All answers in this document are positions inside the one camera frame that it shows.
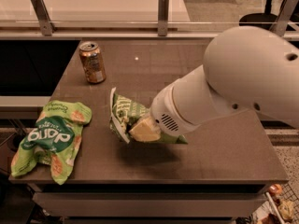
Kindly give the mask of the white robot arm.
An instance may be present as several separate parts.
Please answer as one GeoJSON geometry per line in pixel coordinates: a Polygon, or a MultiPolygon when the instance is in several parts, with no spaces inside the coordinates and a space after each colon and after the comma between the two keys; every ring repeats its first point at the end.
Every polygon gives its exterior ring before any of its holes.
{"type": "Polygon", "coordinates": [[[161,90],[129,134],[155,142],[247,109],[299,127],[299,48],[265,29],[239,26],[216,36],[203,64],[161,90]]]}

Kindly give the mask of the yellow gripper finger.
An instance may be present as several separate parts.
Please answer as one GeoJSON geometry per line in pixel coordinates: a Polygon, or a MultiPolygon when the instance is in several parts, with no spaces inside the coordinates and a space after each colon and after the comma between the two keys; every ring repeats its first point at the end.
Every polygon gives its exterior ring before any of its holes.
{"type": "Polygon", "coordinates": [[[129,134],[138,142],[157,141],[161,138],[161,130],[151,117],[140,119],[129,134]]]}

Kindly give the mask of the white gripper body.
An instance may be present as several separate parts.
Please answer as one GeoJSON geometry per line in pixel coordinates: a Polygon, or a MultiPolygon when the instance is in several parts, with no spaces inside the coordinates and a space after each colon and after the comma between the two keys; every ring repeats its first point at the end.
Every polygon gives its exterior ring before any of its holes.
{"type": "Polygon", "coordinates": [[[180,136],[194,131],[198,125],[191,124],[179,114],[175,106],[173,90],[173,84],[161,90],[153,99],[149,112],[164,133],[180,136]]]}

